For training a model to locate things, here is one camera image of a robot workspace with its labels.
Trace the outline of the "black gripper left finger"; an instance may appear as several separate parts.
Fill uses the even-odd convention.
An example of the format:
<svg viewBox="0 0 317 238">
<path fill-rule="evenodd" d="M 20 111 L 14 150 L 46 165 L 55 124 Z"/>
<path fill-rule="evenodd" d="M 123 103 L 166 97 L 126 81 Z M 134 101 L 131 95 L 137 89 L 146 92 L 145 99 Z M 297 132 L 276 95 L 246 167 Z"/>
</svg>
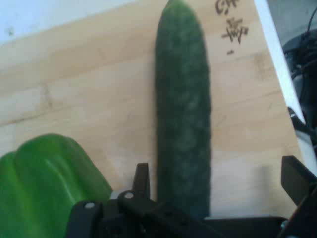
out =
<svg viewBox="0 0 317 238">
<path fill-rule="evenodd" d="M 131 190 L 106 203 L 86 200 L 73 206 L 68 238 L 231 238 L 220 220 L 199 221 L 150 199 L 148 163 L 138 163 Z"/>
</svg>

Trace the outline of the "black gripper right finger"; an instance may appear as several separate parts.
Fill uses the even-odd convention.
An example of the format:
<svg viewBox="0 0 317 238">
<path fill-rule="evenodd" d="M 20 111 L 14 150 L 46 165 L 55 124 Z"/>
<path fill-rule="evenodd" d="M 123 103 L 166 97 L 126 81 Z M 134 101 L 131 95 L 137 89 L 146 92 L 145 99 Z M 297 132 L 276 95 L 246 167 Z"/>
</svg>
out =
<svg viewBox="0 0 317 238">
<path fill-rule="evenodd" d="M 281 185 L 296 205 L 282 227 L 281 238 L 317 236 L 317 177 L 295 156 L 283 156 Z"/>
</svg>

